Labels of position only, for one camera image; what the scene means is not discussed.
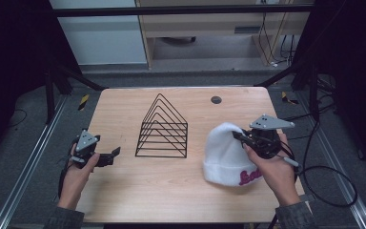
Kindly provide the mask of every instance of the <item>white beanie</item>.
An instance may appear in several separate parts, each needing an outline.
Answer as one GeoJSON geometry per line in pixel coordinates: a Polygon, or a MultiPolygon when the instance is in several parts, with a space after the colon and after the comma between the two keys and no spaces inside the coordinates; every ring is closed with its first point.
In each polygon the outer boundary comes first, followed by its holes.
{"type": "Polygon", "coordinates": [[[210,131],[203,161],[204,178],[226,186],[251,184],[261,178],[260,171],[234,138],[233,131],[242,133],[242,129],[229,122],[210,131]]]}

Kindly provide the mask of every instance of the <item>black wire triangle rack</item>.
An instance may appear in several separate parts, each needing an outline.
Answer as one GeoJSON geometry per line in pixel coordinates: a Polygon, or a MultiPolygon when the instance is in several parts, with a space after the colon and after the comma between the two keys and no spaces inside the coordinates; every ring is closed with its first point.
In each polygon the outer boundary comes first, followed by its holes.
{"type": "Polygon", "coordinates": [[[141,124],[135,156],[187,157],[189,124],[163,94],[158,94],[141,124]]]}

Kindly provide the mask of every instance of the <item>human hand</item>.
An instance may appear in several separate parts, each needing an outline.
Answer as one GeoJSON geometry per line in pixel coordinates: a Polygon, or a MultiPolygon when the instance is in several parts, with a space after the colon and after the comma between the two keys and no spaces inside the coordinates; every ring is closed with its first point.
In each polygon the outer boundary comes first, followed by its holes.
{"type": "MultiPolygon", "coordinates": [[[[282,142],[287,144],[287,137],[284,134],[280,134],[279,137],[282,142]]],[[[266,183],[273,190],[280,206],[288,206],[301,201],[295,188],[293,166],[283,160],[281,156],[287,156],[283,151],[278,153],[280,156],[264,159],[247,144],[243,144],[243,148],[248,154],[249,160],[257,166],[266,183]]]]}
{"type": "MultiPolygon", "coordinates": [[[[76,144],[72,146],[72,155],[75,151],[75,147],[76,144]]],[[[93,172],[93,168],[97,164],[99,158],[99,154],[94,154],[82,169],[77,168],[73,161],[70,160],[68,162],[69,169],[64,177],[61,198],[57,204],[58,207],[70,210],[76,209],[76,205],[81,197],[82,190],[88,182],[89,175],[93,172]]]]}

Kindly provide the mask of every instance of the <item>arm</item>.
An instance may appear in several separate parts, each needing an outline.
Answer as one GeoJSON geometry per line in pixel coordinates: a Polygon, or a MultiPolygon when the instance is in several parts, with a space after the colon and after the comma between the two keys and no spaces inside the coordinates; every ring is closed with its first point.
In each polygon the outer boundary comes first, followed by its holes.
{"type": "Polygon", "coordinates": [[[99,157],[99,154],[94,154],[82,169],[77,168],[72,161],[69,162],[69,169],[64,178],[61,198],[45,224],[45,229],[81,228],[85,215],[75,211],[76,205],[99,157]]]}
{"type": "MultiPolygon", "coordinates": [[[[287,143],[285,135],[280,135],[280,139],[287,143]]],[[[243,144],[243,148],[248,154],[249,160],[258,167],[278,200],[280,206],[275,209],[275,212],[281,227],[317,228],[311,211],[306,203],[301,202],[296,192],[293,167],[280,156],[264,159],[259,157],[248,145],[243,144]]]]}

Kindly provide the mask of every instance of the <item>sleeve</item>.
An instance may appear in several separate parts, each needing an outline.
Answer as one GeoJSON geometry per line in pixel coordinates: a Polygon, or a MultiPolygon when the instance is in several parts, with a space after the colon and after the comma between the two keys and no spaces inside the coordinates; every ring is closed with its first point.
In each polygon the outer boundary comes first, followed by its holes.
{"type": "Polygon", "coordinates": [[[276,208],[275,213],[277,215],[278,222],[283,229],[317,228],[314,216],[305,202],[276,208]]]}
{"type": "Polygon", "coordinates": [[[44,225],[44,229],[81,228],[84,216],[85,214],[81,212],[56,207],[44,225]]]}

